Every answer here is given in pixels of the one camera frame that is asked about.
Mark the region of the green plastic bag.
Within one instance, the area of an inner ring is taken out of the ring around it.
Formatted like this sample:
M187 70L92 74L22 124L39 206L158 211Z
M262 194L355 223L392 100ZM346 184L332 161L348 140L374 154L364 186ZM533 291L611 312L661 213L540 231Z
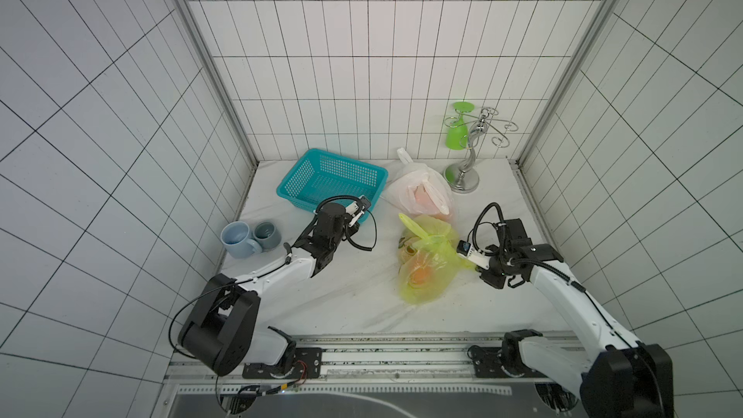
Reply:
M404 232L398 243L397 288L406 303L429 303L439 298L460 272L475 271L475 265L457 254L460 236L449 223L425 215L410 218L400 213L399 218ZM417 265L428 265L433 270L429 284L421 288L414 288L407 281Z

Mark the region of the white printed plastic bag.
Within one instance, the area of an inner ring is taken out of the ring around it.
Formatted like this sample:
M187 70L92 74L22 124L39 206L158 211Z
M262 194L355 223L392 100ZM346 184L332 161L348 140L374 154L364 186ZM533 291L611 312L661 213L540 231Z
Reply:
M381 197L408 216L425 215L450 221L454 216L454 199L445 178L426 164L415 162L404 147L398 148L397 154L402 169Z

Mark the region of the orange one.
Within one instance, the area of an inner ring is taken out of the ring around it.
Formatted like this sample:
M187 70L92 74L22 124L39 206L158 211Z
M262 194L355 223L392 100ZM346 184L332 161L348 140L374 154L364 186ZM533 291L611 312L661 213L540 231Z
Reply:
M414 288L421 288L427 286L433 275L433 270L428 265L417 265L412 268L408 276L408 284Z

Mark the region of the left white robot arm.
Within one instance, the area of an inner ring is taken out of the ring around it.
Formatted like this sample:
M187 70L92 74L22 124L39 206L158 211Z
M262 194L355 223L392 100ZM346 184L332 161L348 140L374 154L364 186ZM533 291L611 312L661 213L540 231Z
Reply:
M243 363L274 377L293 373L299 363L296 342L276 327L259 327L261 302L317 276L344 242L371 251L373 247L352 239L370 209L367 197L325 199L295 242L284 244L286 255L273 268L239 279L222 273L210 279L202 294L187 305L191 313L178 333L177 345L219 377Z

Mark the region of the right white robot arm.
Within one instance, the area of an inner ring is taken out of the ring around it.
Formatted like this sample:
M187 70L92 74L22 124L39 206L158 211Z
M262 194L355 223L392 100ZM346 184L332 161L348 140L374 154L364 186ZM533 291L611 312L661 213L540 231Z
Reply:
M473 363L518 379L543 375L578 399L591 417L671 417L673 360L659 344L646 344L589 293L549 244L535 244L519 219L494 226L497 244L480 249L476 238L457 252L473 262L496 290L532 284L569 324L582 348L573 351L534 329L504 334L499 348L470 348Z

